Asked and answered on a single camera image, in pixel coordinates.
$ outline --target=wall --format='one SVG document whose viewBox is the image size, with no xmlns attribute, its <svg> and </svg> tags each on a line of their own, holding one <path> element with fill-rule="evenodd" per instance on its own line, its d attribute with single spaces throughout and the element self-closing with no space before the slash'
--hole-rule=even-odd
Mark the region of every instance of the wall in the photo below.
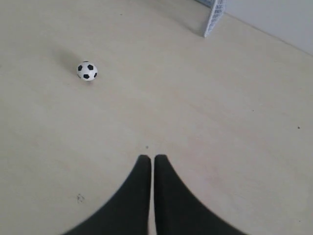
<svg viewBox="0 0 313 235">
<path fill-rule="evenodd" d="M 313 0 L 228 0 L 226 11 L 313 55 Z"/>
</svg>

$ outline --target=floor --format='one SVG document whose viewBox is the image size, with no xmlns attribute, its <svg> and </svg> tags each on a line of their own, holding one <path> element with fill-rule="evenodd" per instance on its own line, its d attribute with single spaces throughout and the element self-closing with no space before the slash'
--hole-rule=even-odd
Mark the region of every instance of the floor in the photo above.
<svg viewBox="0 0 313 235">
<path fill-rule="evenodd" d="M 204 39 L 207 14 L 193 0 L 0 3 L 0 234 L 63 233 L 159 153 L 235 227 L 313 230 L 313 57 L 228 15 Z"/>
</svg>

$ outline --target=soccer goal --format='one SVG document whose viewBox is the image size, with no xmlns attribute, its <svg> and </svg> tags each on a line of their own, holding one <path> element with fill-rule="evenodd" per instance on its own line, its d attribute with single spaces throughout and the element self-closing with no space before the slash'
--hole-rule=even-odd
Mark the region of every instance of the soccer goal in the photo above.
<svg viewBox="0 0 313 235">
<path fill-rule="evenodd" d="M 203 34 L 204 37 L 207 37 L 214 28 L 214 26 L 216 25 L 217 21 L 219 21 L 219 19 L 222 17 L 226 8 L 226 0 L 196 0 L 196 1 L 201 2 L 202 4 L 212 9 L 209 14 L 206 28 Z"/>
</svg>

